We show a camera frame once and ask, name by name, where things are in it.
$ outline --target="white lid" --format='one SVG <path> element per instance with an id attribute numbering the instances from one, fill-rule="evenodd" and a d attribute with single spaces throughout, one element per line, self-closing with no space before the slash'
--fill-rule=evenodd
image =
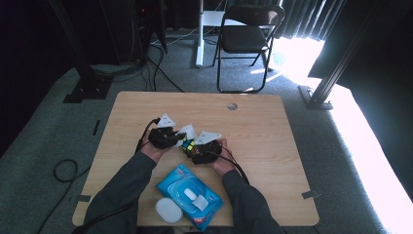
<path id="1" fill-rule="evenodd" d="M 171 198 L 162 198 L 156 203 L 156 211 L 168 223 L 178 222 L 182 218 L 182 210 Z"/>

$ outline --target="gray sleeve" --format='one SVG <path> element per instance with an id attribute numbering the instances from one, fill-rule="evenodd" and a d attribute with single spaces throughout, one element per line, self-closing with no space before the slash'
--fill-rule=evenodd
<path id="1" fill-rule="evenodd" d="M 149 183 L 155 161 L 140 151 L 100 190 L 86 212 L 84 223 L 117 210 L 139 198 Z M 135 233 L 138 203 L 95 224 L 87 233 Z"/>
<path id="2" fill-rule="evenodd" d="M 222 183 L 233 208 L 235 233 L 282 234 L 279 224 L 271 216 L 264 196 L 245 183 L 241 175 L 232 170 L 222 177 Z"/>

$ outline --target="bright window light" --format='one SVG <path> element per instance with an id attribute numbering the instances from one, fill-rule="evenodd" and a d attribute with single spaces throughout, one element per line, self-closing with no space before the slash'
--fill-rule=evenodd
<path id="1" fill-rule="evenodd" d="M 349 90 L 336 85 L 330 110 L 368 199 L 389 233 L 413 233 L 413 204 Z"/>
<path id="2" fill-rule="evenodd" d="M 280 39 L 275 53 L 285 57 L 282 73 L 297 85 L 315 89 L 320 79 L 307 77 L 322 46 L 323 42 L 312 39 Z M 351 91 L 335 85 L 328 99 L 333 105 L 329 113 L 337 134 L 348 149 L 349 161 L 356 168 L 383 228 L 392 234 L 412 234 L 413 203 L 396 177 Z"/>

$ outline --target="blue wet wipes package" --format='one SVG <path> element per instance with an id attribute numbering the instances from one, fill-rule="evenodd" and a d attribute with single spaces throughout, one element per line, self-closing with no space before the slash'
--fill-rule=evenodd
<path id="1" fill-rule="evenodd" d="M 173 169 L 157 187 L 202 232 L 223 205 L 221 198 L 182 164 Z"/>

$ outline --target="black folding chair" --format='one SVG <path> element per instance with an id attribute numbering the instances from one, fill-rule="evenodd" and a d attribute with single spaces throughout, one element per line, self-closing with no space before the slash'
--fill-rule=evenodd
<path id="1" fill-rule="evenodd" d="M 268 64 L 273 50 L 274 34 L 281 25 L 284 9 L 275 5 L 234 5 L 228 8 L 222 18 L 221 27 L 216 43 L 212 66 L 218 59 L 218 74 L 216 87 L 221 93 L 244 94 L 258 93 L 266 83 Z M 240 22 L 240 25 L 227 24 L 228 20 Z M 257 54 L 256 57 L 225 57 L 221 51 L 228 54 Z M 265 61 L 265 71 L 262 85 L 259 89 L 224 91 L 220 87 L 221 61 L 223 59 L 254 59 L 253 66 L 258 58 L 268 52 Z"/>

